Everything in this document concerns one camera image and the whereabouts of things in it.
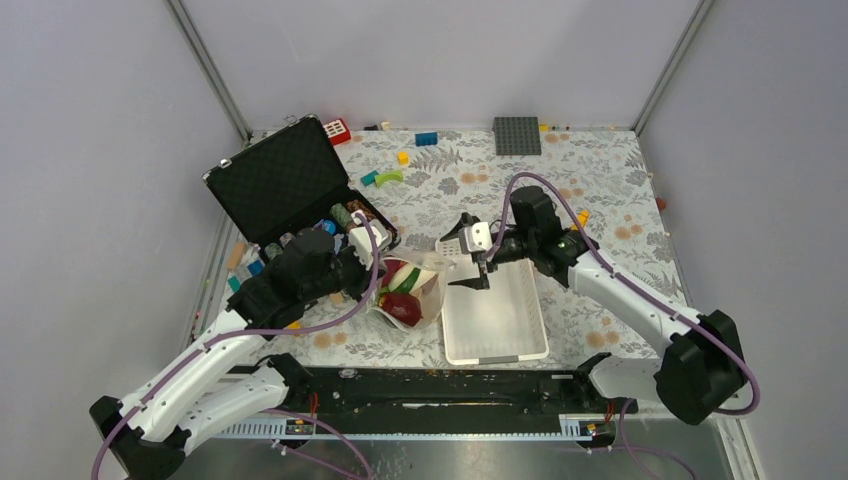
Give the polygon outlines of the white perforated plastic basket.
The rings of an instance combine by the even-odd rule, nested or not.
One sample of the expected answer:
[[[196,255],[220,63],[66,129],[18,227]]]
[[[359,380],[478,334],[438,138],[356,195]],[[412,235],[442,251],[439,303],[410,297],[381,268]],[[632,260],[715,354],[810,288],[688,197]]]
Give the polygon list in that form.
[[[514,363],[548,356],[549,344],[530,261],[501,265],[487,275],[490,287],[475,290],[456,284],[476,278],[477,266],[460,241],[436,243],[452,260],[442,306],[445,357],[456,366]]]

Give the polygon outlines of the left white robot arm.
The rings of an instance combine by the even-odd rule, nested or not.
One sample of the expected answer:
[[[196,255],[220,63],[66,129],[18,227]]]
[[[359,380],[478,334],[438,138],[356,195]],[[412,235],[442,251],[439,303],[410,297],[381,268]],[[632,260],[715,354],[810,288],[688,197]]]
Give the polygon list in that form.
[[[111,454],[130,479],[167,479],[210,437],[262,411],[296,411],[313,394],[309,372],[275,354],[249,376],[213,387],[243,356],[280,336],[338,326],[376,290],[383,234],[370,223],[347,234],[307,230],[233,293],[206,330],[162,371],[121,398],[103,396],[89,409],[102,445],[90,476]]]

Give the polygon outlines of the green chili pepper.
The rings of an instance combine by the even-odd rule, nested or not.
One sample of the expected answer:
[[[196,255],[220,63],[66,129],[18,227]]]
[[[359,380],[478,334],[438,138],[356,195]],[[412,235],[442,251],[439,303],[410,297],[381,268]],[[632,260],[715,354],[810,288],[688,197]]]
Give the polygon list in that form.
[[[410,293],[414,288],[421,274],[421,270],[413,267],[404,280],[397,286],[396,291],[403,294]]]

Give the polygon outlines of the purple sweet potato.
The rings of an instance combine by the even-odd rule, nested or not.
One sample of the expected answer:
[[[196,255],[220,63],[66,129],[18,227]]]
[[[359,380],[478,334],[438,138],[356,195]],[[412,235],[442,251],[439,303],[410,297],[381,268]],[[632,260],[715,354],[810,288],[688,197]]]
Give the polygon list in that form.
[[[392,278],[396,273],[406,265],[406,262],[399,259],[388,259],[384,261],[385,273],[381,278],[381,287],[387,288]]]

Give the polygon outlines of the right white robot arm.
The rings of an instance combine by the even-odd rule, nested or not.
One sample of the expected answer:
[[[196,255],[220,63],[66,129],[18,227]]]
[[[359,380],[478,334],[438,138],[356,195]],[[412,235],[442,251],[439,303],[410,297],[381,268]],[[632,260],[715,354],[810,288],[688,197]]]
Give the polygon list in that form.
[[[442,306],[445,353],[454,365],[542,359],[549,345],[534,277],[543,274],[586,296],[653,349],[647,359],[592,357],[573,386],[575,402],[597,412],[614,398],[663,404],[689,425],[702,423],[748,383],[734,321],[677,304],[621,268],[578,228],[564,227],[539,187],[510,195],[514,224],[493,233],[463,214],[436,242],[452,262]]]

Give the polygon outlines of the white radish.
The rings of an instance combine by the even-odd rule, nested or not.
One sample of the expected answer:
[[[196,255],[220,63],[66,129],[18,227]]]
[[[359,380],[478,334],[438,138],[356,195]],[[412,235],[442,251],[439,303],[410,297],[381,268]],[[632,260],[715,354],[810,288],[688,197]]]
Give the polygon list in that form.
[[[438,276],[438,271],[404,263],[392,276],[387,285],[390,293],[410,294],[422,288]]]

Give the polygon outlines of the clear zip top bag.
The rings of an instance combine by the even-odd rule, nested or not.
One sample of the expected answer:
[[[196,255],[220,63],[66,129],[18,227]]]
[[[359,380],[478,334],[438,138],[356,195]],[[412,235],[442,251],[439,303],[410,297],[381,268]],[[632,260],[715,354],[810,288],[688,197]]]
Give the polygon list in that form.
[[[387,256],[379,263],[367,313],[401,331],[426,329],[441,318],[447,276],[455,267],[434,251]]]

